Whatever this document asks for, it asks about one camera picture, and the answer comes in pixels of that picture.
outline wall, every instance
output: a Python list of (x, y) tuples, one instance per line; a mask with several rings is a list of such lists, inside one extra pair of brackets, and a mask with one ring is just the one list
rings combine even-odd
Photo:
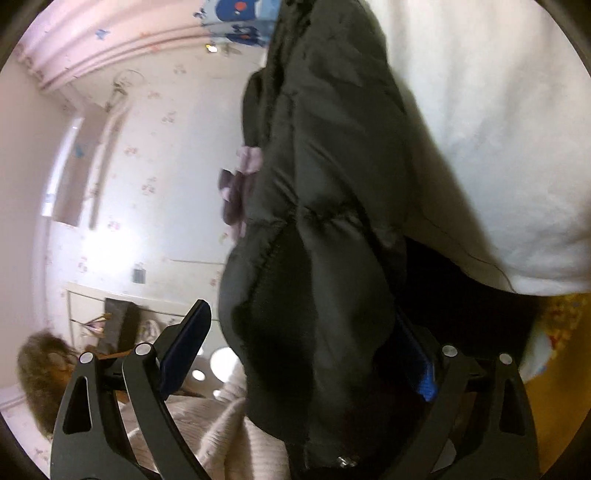
[[(219, 279), (232, 246), (217, 177), (221, 168), (237, 166), (241, 94), (263, 53), (238, 45), (227, 56), (203, 45), (179, 48), (75, 82), (89, 101), (104, 105), (117, 78), (129, 108), (103, 145), (103, 164), (91, 167), (78, 227), (51, 223), (47, 305), (56, 333), (70, 340), (69, 282), (187, 310), (201, 298), (217, 318)], [(134, 267), (145, 270), (145, 284), (132, 282)]]
[(0, 74), (0, 389), (16, 383), (18, 348), (43, 316), (41, 202), (69, 116), (8, 60)]

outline jacket sleeve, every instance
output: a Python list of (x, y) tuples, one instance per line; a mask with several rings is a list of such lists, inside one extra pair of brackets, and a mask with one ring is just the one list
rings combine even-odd
[(363, 458), (384, 441), (394, 408), (374, 359), (405, 277), (407, 121), (357, 2), (317, 2), (294, 55), (297, 226), (317, 310), (309, 453)]

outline black puffer jacket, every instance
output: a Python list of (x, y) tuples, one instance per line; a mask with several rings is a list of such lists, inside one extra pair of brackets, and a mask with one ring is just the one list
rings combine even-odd
[(335, 466), (376, 450), (395, 401), (374, 359), (405, 276), (405, 114), (358, 0), (284, 2), (261, 82), (265, 161), (219, 316), (252, 421)]

